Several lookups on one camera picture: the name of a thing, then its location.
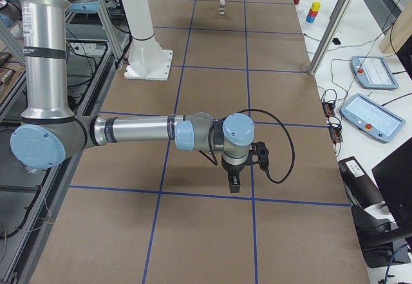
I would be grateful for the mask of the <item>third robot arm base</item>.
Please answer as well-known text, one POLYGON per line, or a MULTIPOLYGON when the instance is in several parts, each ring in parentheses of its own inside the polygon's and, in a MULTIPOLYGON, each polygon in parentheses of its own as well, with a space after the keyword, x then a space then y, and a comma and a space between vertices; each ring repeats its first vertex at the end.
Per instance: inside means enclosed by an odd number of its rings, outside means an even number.
POLYGON ((11 28, 21 21, 22 10, 19 0, 1 0, 1 23, 6 28, 11 28))

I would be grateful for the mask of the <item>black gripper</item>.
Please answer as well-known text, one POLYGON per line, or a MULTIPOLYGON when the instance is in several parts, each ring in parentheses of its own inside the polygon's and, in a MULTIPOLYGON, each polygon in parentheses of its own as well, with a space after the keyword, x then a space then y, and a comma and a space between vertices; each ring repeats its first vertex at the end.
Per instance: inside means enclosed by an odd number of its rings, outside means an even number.
POLYGON ((225 160, 221 161, 222 167, 227 172, 228 180, 229 180, 229 190, 231 193, 238 193, 241 187, 240 184, 240 172, 244 169, 244 165, 233 165, 225 160))

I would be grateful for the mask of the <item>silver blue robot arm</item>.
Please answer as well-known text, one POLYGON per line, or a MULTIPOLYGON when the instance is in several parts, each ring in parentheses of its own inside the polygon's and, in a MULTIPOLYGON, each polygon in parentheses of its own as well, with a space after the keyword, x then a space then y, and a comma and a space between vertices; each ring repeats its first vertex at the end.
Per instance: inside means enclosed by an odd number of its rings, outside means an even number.
POLYGON ((172 140, 181 150, 220 153, 229 189, 252 155, 254 123, 244 114, 213 119, 207 113, 160 117, 78 117, 68 106, 67 10, 97 12, 100 0, 19 0, 22 10, 28 106, 10 146, 26 166, 48 169, 95 146, 172 140))

